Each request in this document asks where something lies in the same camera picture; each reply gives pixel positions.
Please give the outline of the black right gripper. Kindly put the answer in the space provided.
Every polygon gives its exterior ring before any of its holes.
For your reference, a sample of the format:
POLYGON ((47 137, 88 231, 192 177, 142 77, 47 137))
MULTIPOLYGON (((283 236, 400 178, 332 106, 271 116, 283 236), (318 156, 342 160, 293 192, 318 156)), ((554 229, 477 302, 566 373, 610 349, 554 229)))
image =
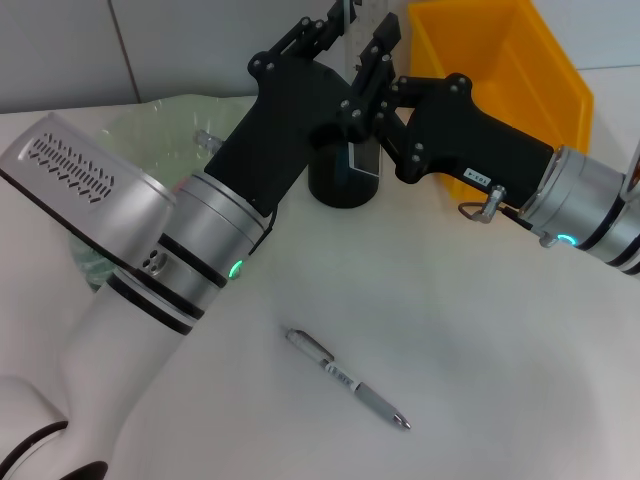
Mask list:
POLYGON ((376 138, 406 183, 441 173, 483 193, 499 185, 507 205, 522 206, 537 191, 554 148, 483 112, 472 88, 458 73, 401 76, 387 91, 387 106, 413 113, 404 124, 395 112, 377 112, 376 138))

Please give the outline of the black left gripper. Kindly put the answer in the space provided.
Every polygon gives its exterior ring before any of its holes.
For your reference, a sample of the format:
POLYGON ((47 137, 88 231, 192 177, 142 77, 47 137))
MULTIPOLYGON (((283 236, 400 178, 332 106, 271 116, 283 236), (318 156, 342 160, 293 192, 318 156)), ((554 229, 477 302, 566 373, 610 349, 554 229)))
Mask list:
POLYGON ((321 148, 360 143, 373 130, 384 92, 395 76, 391 52, 401 39, 388 13, 359 55, 349 85, 314 60, 351 24, 351 2, 335 1, 325 20, 303 17, 272 48, 254 55, 248 71, 258 96, 204 168, 268 217, 321 148))

